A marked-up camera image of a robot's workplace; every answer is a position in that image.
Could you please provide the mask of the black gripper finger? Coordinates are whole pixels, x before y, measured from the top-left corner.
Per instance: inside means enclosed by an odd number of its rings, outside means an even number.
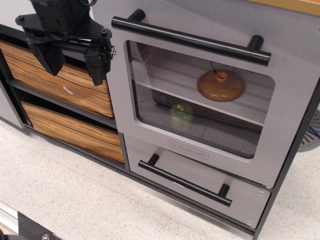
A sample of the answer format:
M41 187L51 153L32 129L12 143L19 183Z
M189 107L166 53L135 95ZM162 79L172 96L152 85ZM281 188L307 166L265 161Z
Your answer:
M84 54L84 59L93 84L102 85L107 73L111 70L111 52L105 49L89 48Z
M65 63L63 51L52 45L51 42L34 43L29 38L26 43L31 52L43 66L43 68L52 76L56 76L62 69Z

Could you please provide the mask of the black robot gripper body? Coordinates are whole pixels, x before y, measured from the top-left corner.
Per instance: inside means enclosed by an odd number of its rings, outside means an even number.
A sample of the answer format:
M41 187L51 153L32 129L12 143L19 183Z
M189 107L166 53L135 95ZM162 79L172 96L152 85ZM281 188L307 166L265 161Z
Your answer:
M95 0L33 0L33 14L19 15L15 22L25 32L26 40L48 43L70 52L85 54L88 49L115 54L112 32L90 16Z

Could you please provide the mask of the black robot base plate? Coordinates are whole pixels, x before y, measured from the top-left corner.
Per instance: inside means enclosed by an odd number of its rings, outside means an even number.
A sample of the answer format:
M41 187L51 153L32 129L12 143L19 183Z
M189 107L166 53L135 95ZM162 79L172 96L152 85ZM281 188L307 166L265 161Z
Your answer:
M33 221L21 212L18 213L18 235L4 234L0 231L1 240L62 240L60 236Z

